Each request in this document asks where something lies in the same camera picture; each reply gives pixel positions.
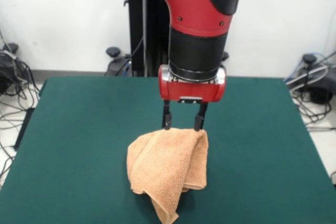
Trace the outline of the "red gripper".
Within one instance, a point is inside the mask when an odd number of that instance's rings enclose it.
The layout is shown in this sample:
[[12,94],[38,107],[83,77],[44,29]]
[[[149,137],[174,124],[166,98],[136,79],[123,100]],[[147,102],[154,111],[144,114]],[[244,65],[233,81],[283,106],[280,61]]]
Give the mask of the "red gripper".
[[[167,65],[159,68],[159,91],[163,101],[162,128],[171,128],[172,114],[170,101],[195,101],[195,102],[218,102],[223,97],[226,89],[226,71],[220,67],[216,77],[208,82],[187,82],[176,78],[170,72]],[[200,109],[195,116],[194,130],[203,129],[208,103],[201,103]]]

